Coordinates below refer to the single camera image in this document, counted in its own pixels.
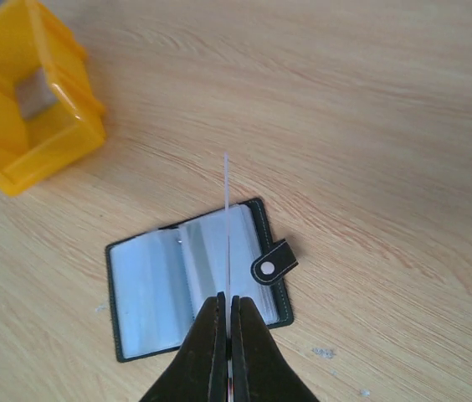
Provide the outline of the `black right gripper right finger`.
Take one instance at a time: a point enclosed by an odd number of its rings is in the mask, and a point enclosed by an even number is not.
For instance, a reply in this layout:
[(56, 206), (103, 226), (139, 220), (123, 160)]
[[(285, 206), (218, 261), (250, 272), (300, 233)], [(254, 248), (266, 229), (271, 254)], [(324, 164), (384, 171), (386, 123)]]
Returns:
[(251, 298), (232, 299), (230, 325), (235, 401), (317, 400), (285, 361)]

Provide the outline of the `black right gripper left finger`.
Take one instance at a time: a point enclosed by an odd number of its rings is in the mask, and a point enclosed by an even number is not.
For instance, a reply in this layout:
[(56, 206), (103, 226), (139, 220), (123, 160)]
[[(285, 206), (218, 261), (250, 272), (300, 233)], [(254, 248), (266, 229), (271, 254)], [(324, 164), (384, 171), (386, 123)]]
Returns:
[(222, 292), (205, 300), (175, 358), (143, 401), (226, 401), (228, 336)]

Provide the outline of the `white pink credit card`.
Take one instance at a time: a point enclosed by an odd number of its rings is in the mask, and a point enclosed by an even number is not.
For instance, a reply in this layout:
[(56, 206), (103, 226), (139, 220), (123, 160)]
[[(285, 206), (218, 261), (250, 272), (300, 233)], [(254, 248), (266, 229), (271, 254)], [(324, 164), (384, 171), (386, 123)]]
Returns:
[(226, 334), (227, 334), (227, 401), (233, 402), (233, 366), (232, 366), (232, 343), (231, 343), (231, 270), (230, 270), (230, 206), (229, 206), (229, 157), (228, 152), (223, 155), (223, 189), (224, 189), (224, 218), (226, 229), (226, 264), (225, 264), (225, 316), (226, 316)]

